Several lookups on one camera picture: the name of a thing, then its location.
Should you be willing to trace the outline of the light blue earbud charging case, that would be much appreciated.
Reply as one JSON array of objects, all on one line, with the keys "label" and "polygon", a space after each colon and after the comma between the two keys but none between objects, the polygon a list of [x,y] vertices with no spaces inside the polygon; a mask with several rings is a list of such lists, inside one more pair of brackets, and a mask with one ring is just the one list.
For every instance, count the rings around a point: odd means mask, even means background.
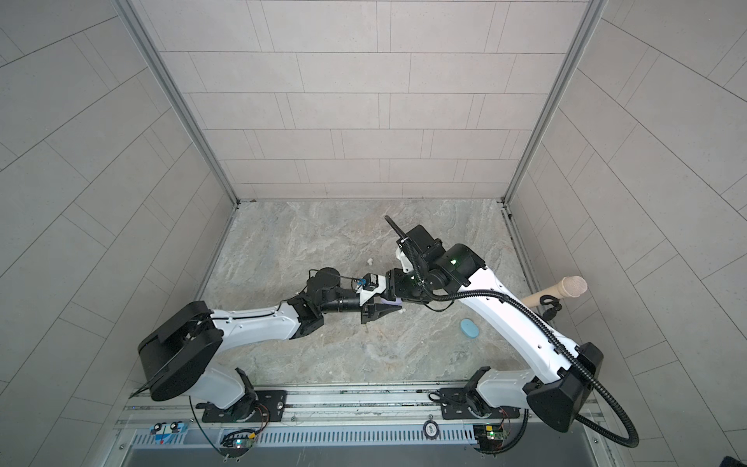
[{"label": "light blue earbud charging case", "polygon": [[480,336],[479,327],[473,320],[468,318],[460,321],[460,330],[469,339],[476,339]]}]

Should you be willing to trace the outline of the purple earbud charging case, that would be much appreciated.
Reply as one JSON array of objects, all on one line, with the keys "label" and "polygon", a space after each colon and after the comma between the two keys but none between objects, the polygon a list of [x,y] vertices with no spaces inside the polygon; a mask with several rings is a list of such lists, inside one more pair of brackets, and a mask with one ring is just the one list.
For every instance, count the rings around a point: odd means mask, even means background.
[{"label": "purple earbud charging case", "polygon": [[403,301],[401,299],[389,300],[389,299],[379,298],[379,303],[381,303],[383,305],[392,305],[392,307],[402,307],[403,306]]}]

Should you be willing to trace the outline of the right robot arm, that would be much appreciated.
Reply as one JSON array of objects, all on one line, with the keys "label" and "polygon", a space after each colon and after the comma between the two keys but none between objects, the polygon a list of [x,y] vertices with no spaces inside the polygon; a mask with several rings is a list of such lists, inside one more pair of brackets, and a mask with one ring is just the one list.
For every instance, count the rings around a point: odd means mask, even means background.
[{"label": "right robot arm", "polygon": [[445,249],[422,226],[401,228],[397,256],[402,266],[387,276],[403,301],[459,302],[478,313],[529,366],[525,376],[504,377],[488,367],[476,371],[464,388],[462,404],[476,416],[503,407],[527,409],[550,428],[566,432],[578,421],[590,425],[581,408],[589,395],[611,398],[598,374],[603,354],[591,342],[576,344],[525,307],[472,249],[457,243]]}]

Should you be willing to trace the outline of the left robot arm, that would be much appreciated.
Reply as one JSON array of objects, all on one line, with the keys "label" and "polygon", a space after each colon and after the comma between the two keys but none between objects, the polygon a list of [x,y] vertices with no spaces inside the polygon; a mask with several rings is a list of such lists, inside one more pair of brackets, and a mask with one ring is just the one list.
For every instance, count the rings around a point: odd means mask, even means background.
[{"label": "left robot arm", "polygon": [[360,313],[362,323],[400,311],[400,269],[344,279],[333,268],[313,270],[296,296],[274,307],[248,311],[210,309],[203,301],[182,307],[138,346],[147,379],[142,390],[156,402],[181,395],[206,401],[223,421],[243,421],[259,410],[245,371],[215,363],[216,355],[257,342],[300,339],[319,329],[325,313]]}]

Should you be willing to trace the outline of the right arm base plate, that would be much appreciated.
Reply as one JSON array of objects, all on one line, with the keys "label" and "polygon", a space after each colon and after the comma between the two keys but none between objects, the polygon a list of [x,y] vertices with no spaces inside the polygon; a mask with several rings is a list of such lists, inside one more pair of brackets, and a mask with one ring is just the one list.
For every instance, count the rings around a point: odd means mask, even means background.
[{"label": "right arm base plate", "polygon": [[430,392],[428,398],[441,408],[444,420],[516,420],[521,417],[521,409],[486,406],[463,388],[440,388]]}]

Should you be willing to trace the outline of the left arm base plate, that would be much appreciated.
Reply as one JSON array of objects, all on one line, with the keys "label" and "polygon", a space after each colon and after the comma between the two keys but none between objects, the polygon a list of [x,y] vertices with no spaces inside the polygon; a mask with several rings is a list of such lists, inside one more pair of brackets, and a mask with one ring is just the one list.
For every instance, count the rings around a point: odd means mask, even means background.
[{"label": "left arm base plate", "polygon": [[207,423],[280,422],[287,396],[285,390],[259,390],[225,410],[212,403],[198,403],[196,408],[203,410],[202,422]]}]

